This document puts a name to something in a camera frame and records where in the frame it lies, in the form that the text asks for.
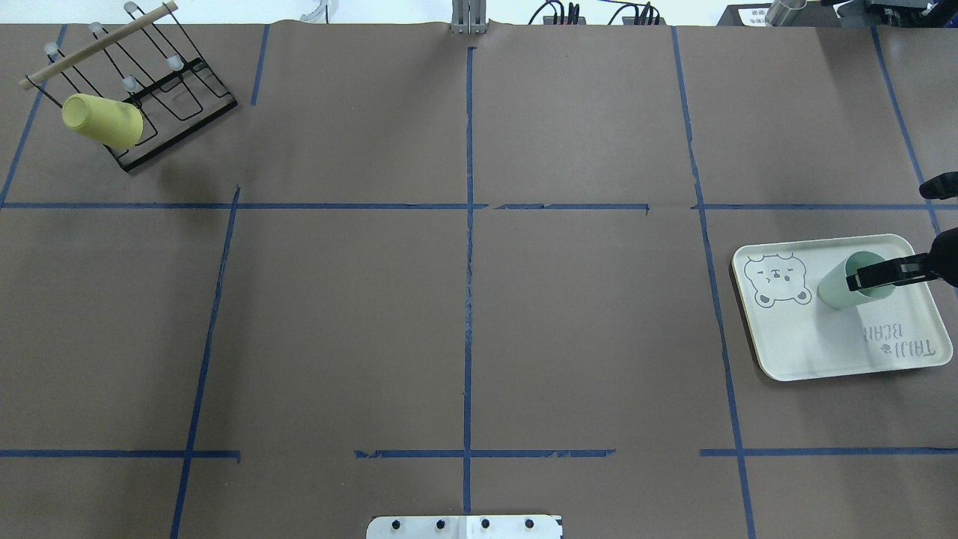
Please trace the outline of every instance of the bear face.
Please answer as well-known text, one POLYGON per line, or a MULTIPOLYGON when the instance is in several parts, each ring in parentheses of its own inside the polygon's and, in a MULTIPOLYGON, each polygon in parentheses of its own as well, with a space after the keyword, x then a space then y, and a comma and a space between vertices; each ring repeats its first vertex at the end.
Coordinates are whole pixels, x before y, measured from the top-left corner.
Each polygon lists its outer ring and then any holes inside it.
POLYGON ((745 278, 755 289, 755 302, 766 309, 776 301, 795 301, 799 305, 811 302, 811 291, 805 286, 805 263, 789 255, 763 256, 745 263, 745 278))

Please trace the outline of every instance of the white tray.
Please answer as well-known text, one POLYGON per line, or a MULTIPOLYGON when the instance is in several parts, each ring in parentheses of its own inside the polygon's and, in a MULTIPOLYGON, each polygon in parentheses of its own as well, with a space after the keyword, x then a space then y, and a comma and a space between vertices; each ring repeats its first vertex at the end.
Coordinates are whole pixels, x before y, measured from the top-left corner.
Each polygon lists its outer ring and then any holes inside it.
POLYGON ((819 299, 815 289, 822 277, 860 250, 886 259, 915 254, 895 234, 744 246, 735 252, 736 285, 765 374, 788 382, 948 363, 951 339, 925 283, 896 287, 885 299, 841 310, 819 299), (782 277, 767 277, 775 274, 782 277))

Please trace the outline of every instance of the green cup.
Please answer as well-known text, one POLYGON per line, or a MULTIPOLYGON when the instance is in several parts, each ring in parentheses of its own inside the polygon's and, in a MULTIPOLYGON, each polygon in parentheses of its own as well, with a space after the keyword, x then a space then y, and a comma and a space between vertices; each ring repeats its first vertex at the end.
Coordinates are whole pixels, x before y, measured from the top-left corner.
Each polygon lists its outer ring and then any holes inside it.
POLYGON ((884 258, 874 252, 862 250, 854 253, 822 278, 821 282, 818 283, 818 297, 834 309, 845 309, 846 307, 854 307, 888 297, 895 291, 894 285, 852 292, 848 290, 848 281, 845 280, 866 266, 884 261, 884 258))
POLYGON ((74 94, 63 103, 63 125, 111 148, 133 148, 143 134, 140 109, 120 101, 74 94))

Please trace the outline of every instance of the metal bracket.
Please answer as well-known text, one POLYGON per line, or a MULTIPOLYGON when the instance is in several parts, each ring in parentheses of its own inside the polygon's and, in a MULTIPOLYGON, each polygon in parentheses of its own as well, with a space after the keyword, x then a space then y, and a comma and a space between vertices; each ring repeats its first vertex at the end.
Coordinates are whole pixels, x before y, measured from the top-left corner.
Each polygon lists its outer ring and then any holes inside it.
POLYGON ((488 515, 378 517, 366 539, 561 539, 562 517, 488 515))
POLYGON ((486 0, 452 0, 452 33, 485 34, 486 0))

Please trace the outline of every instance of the wooden dowel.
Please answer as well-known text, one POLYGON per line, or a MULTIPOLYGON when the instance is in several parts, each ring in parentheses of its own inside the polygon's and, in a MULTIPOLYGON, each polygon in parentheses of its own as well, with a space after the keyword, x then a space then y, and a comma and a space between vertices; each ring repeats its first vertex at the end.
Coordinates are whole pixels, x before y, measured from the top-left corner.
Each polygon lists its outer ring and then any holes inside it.
POLYGON ((70 56, 60 59, 60 61, 51 63, 36 73, 33 73, 30 76, 29 81, 27 79, 20 81, 20 87, 25 90, 29 90, 30 88, 34 87, 34 84, 40 85, 41 83, 48 81, 50 78, 59 75, 60 73, 84 61, 85 59, 88 59, 99 53, 99 51, 102 51, 109 45, 116 43, 117 41, 133 34, 134 32, 138 32, 146 28, 147 25, 150 25, 156 22, 158 19, 170 14, 170 12, 175 11, 176 2, 174 0, 166 2, 163 6, 160 6, 159 8, 143 15, 136 20, 126 23, 116 31, 107 34, 101 39, 93 41, 70 56))

